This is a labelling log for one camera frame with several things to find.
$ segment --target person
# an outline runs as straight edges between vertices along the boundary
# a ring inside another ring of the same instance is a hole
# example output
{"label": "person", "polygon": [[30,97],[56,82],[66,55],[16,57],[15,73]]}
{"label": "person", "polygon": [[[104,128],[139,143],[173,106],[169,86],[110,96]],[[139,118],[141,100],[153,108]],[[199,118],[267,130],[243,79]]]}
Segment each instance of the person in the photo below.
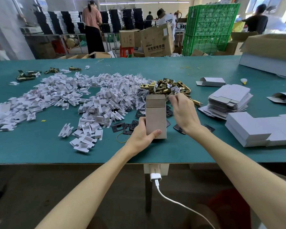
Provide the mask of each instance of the person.
{"label": "person", "polygon": [[[170,101],[177,124],[212,156],[267,229],[286,229],[286,181],[202,126],[194,104],[184,94],[170,96]],[[155,130],[146,135],[145,118],[141,117],[126,144],[65,196],[36,229],[87,228],[122,167],[160,134]]]}
{"label": "person", "polygon": [[102,25],[102,16],[99,10],[96,8],[94,0],[88,2],[83,10],[83,22],[86,24],[86,40],[88,53],[93,52],[105,52],[103,40],[101,37],[100,26]]}
{"label": "person", "polygon": [[259,5],[256,8],[255,15],[243,20],[248,26],[248,32],[256,31],[258,34],[263,34],[268,23],[268,17],[263,15],[266,8],[266,4]]}
{"label": "person", "polygon": [[157,11],[157,16],[159,19],[159,25],[162,25],[165,23],[171,23],[172,24],[173,39],[175,40],[176,21],[175,21],[174,15],[166,14],[165,11],[161,8]]}
{"label": "person", "polygon": [[148,12],[148,15],[147,15],[147,17],[146,17],[146,21],[152,21],[154,18],[153,18],[153,16],[152,16],[152,12],[151,11],[149,11]]}

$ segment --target hand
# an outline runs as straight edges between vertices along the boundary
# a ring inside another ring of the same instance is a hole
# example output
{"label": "hand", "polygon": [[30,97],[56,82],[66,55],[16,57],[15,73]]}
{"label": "hand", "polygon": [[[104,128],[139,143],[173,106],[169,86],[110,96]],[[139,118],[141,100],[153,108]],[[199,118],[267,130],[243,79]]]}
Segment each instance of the hand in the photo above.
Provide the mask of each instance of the hand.
{"label": "hand", "polygon": [[184,94],[178,93],[170,96],[177,124],[188,134],[201,127],[195,105]]}
{"label": "hand", "polygon": [[153,131],[151,134],[146,135],[145,120],[145,117],[139,118],[139,125],[134,129],[132,135],[124,146],[127,148],[126,151],[129,153],[130,157],[137,155],[142,150],[147,148],[153,139],[159,136],[162,132],[160,129],[158,129]]}

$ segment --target dark shirt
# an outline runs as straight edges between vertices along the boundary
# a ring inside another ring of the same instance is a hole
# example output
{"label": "dark shirt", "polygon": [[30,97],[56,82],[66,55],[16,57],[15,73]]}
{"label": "dark shirt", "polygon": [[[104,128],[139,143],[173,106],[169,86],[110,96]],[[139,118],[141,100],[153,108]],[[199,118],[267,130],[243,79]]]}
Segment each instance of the dark shirt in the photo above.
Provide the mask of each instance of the dark shirt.
{"label": "dark shirt", "polygon": [[248,32],[256,31],[258,34],[263,34],[268,23],[268,17],[265,15],[254,15],[245,20],[248,26]]}
{"label": "dark shirt", "polygon": [[151,14],[147,15],[146,20],[147,21],[152,21],[154,18]]}

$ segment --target white shirt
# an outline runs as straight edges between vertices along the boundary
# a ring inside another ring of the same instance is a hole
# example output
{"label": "white shirt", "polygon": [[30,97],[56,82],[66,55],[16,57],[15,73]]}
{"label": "white shirt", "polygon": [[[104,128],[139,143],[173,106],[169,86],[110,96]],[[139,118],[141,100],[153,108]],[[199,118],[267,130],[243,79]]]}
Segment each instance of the white shirt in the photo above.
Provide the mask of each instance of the white shirt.
{"label": "white shirt", "polygon": [[175,29],[176,29],[175,16],[172,14],[165,14],[163,16],[163,18],[159,19],[159,25],[162,25],[165,23],[171,23],[172,24],[173,39],[175,40]]}

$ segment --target black skirt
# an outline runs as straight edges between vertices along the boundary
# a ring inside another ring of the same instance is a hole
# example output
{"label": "black skirt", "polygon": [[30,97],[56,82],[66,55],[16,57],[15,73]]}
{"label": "black skirt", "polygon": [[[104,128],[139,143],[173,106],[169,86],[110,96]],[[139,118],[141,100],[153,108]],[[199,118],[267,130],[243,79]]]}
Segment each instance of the black skirt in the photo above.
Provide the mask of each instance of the black skirt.
{"label": "black skirt", "polygon": [[96,27],[86,26],[85,31],[88,53],[91,54],[93,52],[105,52],[100,30]]}

